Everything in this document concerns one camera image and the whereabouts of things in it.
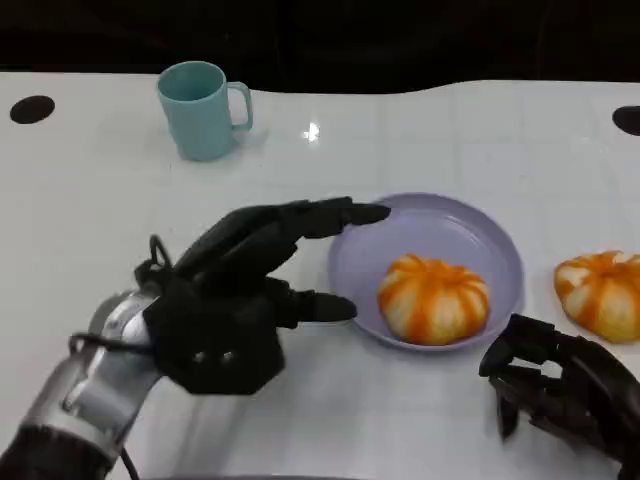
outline purple plate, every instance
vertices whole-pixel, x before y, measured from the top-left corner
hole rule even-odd
[[[356,324],[386,343],[422,352],[455,350],[496,337],[519,308],[523,292],[522,260],[509,235],[480,210],[439,195],[407,193],[377,203],[392,207],[389,218],[347,229],[329,253],[331,287],[357,305]],[[484,329],[444,346],[396,337],[378,309],[377,292],[391,262],[405,253],[440,258],[480,274],[491,294]]]

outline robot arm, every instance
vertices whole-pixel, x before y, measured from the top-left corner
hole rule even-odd
[[[89,333],[72,337],[72,354],[0,459],[0,478],[103,479],[162,376],[193,394],[258,391],[284,368],[278,327],[356,314],[345,298],[296,292],[266,275],[300,238],[332,236],[389,213],[350,198],[236,210],[175,267],[152,237],[151,258],[135,272],[139,289],[105,301]]]

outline white table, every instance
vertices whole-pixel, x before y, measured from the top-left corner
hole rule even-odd
[[[193,164],[176,155],[154,81],[0,73],[2,446],[65,355],[67,335],[132,284],[151,232],[177,256],[241,205],[443,193],[504,226],[526,267],[525,313],[571,334],[584,332],[562,314],[552,268],[582,252],[638,251],[640,139],[610,118],[640,102],[640,85],[483,81],[388,96],[254,91],[255,128],[245,145],[219,162]],[[51,96],[54,114],[12,123],[10,107],[33,94]],[[319,129],[313,141],[304,134],[311,123]],[[327,288],[329,243],[303,243],[278,273],[299,288]],[[129,442],[141,472],[615,478],[599,455],[524,422],[503,446],[492,390],[476,373],[484,348],[405,354],[347,325],[305,326],[283,332],[283,342],[288,369],[255,398],[194,399],[159,385]],[[640,346],[611,350],[640,375]],[[126,478],[121,466],[113,478]]]

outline robotic hand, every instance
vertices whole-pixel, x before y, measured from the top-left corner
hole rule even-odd
[[[71,337],[72,354],[0,459],[0,478],[103,479],[163,376],[193,394],[258,391],[284,368],[278,327],[356,315],[345,298],[296,292],[267,275],[295,253],[300,238],[336,235],[389,213],[350,198],[244,208],[175,266],[152,237],[151,258],[135,271],[139,289],[105,301],[89,332]]]
[[[562,374],[549,378],[537,368],[512,365],[514,359],[555,362]],[[503,438],[513,434],[524,410],[534,426],[620,461],[620,480],[640,478],[640,384],[598,343],[513,315],[485,354],[480,376],[496,389]]]

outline orange and white pumpkin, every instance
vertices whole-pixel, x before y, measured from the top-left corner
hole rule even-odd
[[[562,308],[579,325],[610,342],[640,338],[640,255],[609,251],[556,267]]]
[[[446,345],[484,326],[489,288],[465,267],[406,254],[391,264],[378,291],[378,304],[398,337],[422,345]]]

